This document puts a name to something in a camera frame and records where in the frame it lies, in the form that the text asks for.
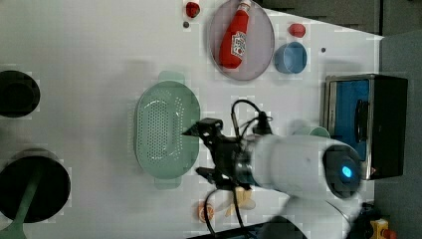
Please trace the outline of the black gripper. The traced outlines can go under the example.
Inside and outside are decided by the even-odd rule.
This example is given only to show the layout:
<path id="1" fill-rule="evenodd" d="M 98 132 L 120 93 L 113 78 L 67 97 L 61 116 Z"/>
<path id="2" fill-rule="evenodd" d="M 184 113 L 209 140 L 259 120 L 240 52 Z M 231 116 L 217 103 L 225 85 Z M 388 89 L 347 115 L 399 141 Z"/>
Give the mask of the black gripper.
<path id="1" fill-rule="evenodd" d="M 182 133 L 187 136 L 197 136 L 208 148 L 213 168 L 197 167 L 196 173 L 215 184 L 218 189 L 231 190 L 240 186 L 250 189 L 254 182 L 245 179 L 236 166 L 244 156 L 242 144 L 237 137 L 222 133 L 223 122 L 220 119 L 202 119 Z"/>

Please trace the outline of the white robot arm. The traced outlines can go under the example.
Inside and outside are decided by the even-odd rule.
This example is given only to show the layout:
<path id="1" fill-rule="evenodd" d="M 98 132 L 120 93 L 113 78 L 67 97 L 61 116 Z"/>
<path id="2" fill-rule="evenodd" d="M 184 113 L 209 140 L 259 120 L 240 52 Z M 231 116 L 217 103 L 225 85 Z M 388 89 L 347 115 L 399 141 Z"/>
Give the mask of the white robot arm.
<path id="1" fill-rule="evenodd" d="M 361 161 L 348 144 L 315 135 L 278 136 L 264 128 L 226 136 L 219 119 L 184 133 L 200 138 L 214 166 L 196 172 L 220 190 L 261 187 L 289 196 L 257 239 L 347 239 L 361 208 Z"/>

